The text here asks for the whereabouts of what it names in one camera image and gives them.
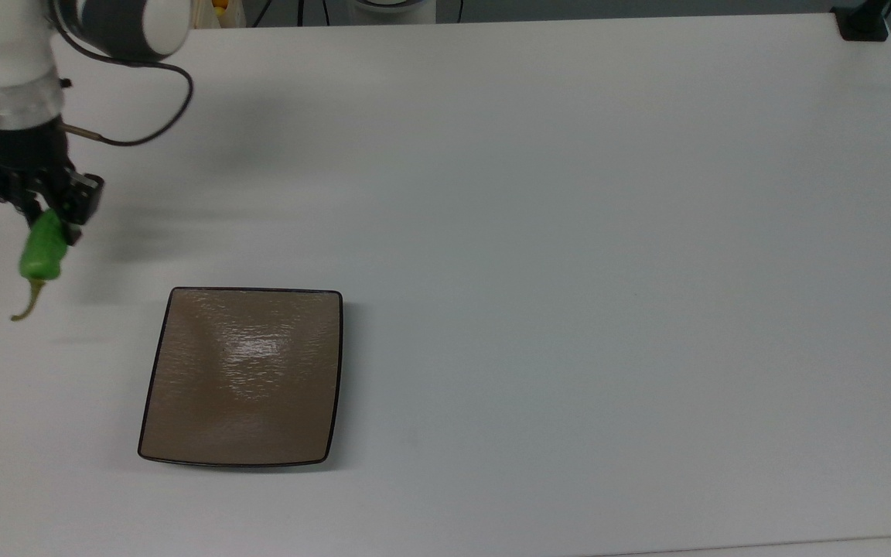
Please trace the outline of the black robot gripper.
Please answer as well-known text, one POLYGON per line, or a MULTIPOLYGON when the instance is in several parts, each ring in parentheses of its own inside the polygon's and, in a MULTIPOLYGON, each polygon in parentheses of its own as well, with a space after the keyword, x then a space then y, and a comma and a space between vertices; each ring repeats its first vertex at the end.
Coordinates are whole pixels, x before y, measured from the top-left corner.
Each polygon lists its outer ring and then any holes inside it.
POLYGON ((71 170, 63 117, 27 129, 0 129, 0 203, 12 205, 28 228, 43 214, 29 179, 47 183, 47 205, 60 220, 61 234, 73 247, 81 228, 95 215, 104 191, 96 174, 71 170))

